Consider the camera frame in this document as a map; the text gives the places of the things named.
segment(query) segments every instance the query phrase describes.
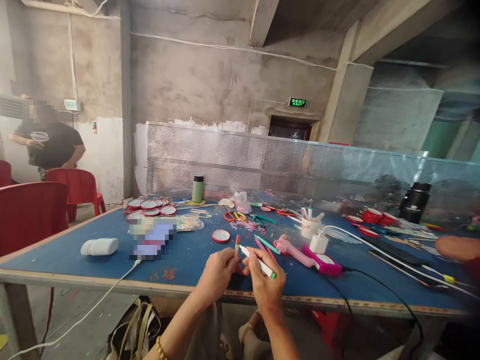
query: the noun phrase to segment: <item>white cup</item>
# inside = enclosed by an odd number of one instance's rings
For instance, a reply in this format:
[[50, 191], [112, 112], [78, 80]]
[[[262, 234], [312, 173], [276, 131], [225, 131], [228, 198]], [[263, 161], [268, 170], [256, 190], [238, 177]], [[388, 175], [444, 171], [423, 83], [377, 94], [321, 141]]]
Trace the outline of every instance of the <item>white cup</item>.
[[119, 247], [119, 240], [116, 237], [88, 240], [82, 245], [82, 255], [112, 255]]
[[301, 219], [301, 235], [305, 239], [311, 239], [319, 229], [319, 222], [309, 221], [302, 217]]

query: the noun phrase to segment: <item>cluttered table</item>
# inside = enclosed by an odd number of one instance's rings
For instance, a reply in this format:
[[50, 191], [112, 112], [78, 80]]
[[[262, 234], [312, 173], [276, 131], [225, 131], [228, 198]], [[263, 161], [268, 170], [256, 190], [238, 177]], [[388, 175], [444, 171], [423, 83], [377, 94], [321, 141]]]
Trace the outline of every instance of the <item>cluttered table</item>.
[[[258, 247], [254, 235], [261, 236], [273, 244], [282, 234], [287, 234], [290, 242], [297, 248], [310, 243], [301, 236], [298, 227], [294, 226], [295, 224], [298, 226], [296, 221], [275, 211], [263, 212], [258, 207], [252, 208], [253, 214], [278, 222], [273, 224], [263, 221], [265, 232], [260, 233], [258, 230], [250, 231], [234, 222], [226, 221], [224, 218], [226, 210], [222, 206], [212, 205], [203, 209], [211, 215], [211, 218], [201, 218], [202, 229], [178, 232], [174, 239], [162, 247], [156, 260], [144, 260], [113, 291], [186, 297], [196, 286], [209, 255], [226, 247], [234, 248], [237, 235], [240, 235], [241, 245], [250, 247]], [[177, 214], [181, 216], [191, 212], [185, 209], [178, 210]], [[357, 236], [362, 235], [358, 228], [338, 214], [327, 213], [322, 223], [343, 228]], [[213, 241], [212, 233], [217, 229], [229, 232], [230, 240], [224, 243]], [[116, 252], [108, 256], [81, 255], [80, 250], [85, 241], [99, 238], [117, 238]], [[106, 291], [132, 267], [134, 261], [130, 259], [130, 254], [135, 244], [132, 235], [129, 234], [129, 223], [124, 209], [120, 207], [2, 257], [0, 281], [4, 285], [36, 284]], [[442, 274], [448, 274], [463, 283], [470, 281], [457, 263], [402, 243], [392, 244], [425, 259], [432, 268]], [[331, 238], [325, 253], [344, 267], [361, 269], [389, 284], [419, 316], [451, 318], [466, 314], [468, 296], [454, 289], [437, 291], [421, 286], [372, 256], [368, 249], [369, 247], [363, 243]], [[338, 291], [319, 276], [318, 271], [305, 267], [290, 255], [275, 254], [274, 257], [287, 276], [283, 292], [284, 306], [333, 312], [346, 311], [346, 303]], [[349, 299], [354, 314], [409, 316], [405, 306], [395, 295], [360, 273], [343, 273], [332, 281]], [[4, 306], [10, 307], [12, 312], [18, 310], [11, 299], [9, 301], [5, 287], [2, 288], [0, 295]], [[255, 299], [251, 277], [234, 274], [221, 300], [253, 305]]]

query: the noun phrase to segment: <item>human hand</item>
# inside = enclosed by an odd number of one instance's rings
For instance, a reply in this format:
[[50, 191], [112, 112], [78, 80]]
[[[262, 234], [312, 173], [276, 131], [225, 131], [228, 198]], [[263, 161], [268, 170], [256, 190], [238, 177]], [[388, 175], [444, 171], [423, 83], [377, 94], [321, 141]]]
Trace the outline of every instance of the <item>human hand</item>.
[[34, 149], [39, 149], [39, 150], [44, 148], [44, 145], [40, 141], [37, 141], [37, 140], [34, 140], [34, 139], [28, 139], [26, 141], [26, 145], [29, 148], [34, 148]]
[[74, 168], [74, 167], [75, 167], [75, 164], [72, 164], [71, 162], [68, 162], [68, 161], [67, 161], [67, 162], [64, 163], [61, 167], [64, 168], [64, 169], [65, 169], [65, 168]]
[[193, 291], [196, 300], [206, 308], [220, 299], [239, 262], [240, 257], [235, 256], [235, 250], [231, 247], [211, 254]]
[[[287, 276], [266, 251], [249, 246], [247, 249], [250, 256], [243, 260], [243, 263], [247, 265], [243, 272], [244, 274], [251, 273], [253, 295], [258, 309], [266, 323], [277, 320], [283, 316], [282, 293]], [[261, 272], [258, 259], [261, 259], [273, 270], [276, 278], [272, 279]]]

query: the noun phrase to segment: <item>exit sign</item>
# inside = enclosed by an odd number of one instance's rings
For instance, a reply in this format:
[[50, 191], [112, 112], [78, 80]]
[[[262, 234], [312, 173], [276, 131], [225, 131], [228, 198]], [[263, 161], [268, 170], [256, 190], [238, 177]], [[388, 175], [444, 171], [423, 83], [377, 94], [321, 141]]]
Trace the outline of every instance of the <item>exit sign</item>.
[[293, 106], [295, 108], [306, 108], [307, 100], [291, 97], [288, 106]]

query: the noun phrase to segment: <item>green thermos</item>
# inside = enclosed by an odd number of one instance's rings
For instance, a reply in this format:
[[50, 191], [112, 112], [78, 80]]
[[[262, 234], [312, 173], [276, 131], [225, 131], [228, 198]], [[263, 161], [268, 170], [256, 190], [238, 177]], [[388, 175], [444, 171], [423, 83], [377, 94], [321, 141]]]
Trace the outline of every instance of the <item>green thermos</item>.
[[204, 177], [195, 175], [193, 177], [193, 190], [191, 192], [191, 202], [200, 203], [204, 195]]

